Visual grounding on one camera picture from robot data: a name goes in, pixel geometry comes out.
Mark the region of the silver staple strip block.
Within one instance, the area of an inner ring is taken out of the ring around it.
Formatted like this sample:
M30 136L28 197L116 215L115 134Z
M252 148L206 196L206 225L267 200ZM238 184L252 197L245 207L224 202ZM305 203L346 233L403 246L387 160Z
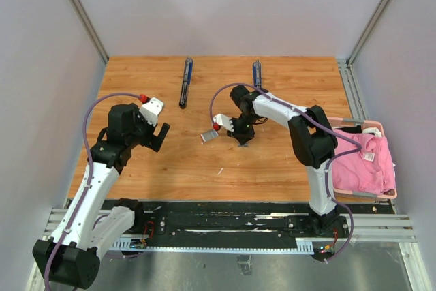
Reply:
M209 142L211 140L213 140L214 138L218 137L219 133L214 130L214 129L210 129L206 132L203 132L200 134L200 138L202 140L203 143L205 142Z

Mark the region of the blue stapler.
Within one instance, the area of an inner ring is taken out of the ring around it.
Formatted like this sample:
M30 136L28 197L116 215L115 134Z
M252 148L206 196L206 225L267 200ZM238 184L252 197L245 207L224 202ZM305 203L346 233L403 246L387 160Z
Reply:
M256 60L253 65L253 85L257 88L262 87L262 65L259 60Z
M179 100L179 107L184 109L187 106L188 92L189 86L191 83L191 75L193 71L193 59L191 57L187 57L185 60L185 66L183 71L183 79L181 85L181 95Z

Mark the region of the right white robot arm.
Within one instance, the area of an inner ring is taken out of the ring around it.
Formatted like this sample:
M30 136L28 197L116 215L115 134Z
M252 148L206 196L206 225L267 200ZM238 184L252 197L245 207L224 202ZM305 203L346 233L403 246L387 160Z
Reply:
M249 91L243 85L235 86L230 98L239 108L240 116L230 119L227 135L239 144L246 144L254 138L254 125L262 119L274 121L289 131L295 157L307 169L309 229L315 236L328 234L339 217L332 195L332 169L328 167L338 142L331 134L323 109L293 105L263 89Z

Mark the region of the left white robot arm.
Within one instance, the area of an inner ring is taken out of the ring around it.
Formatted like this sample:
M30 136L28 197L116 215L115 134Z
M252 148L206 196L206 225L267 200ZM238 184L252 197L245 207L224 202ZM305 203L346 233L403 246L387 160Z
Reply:
M134 199L117 200L106 217L99 211L136 146L158 152L170 129L165 123L154 134L164 103L153 97L141 106L119 104L110 109L108 125L90 149L82 183L67 213L48 240L37 240L32 254L45 284L57 282L89 288L100 262L124 233L144 232L143 204Z

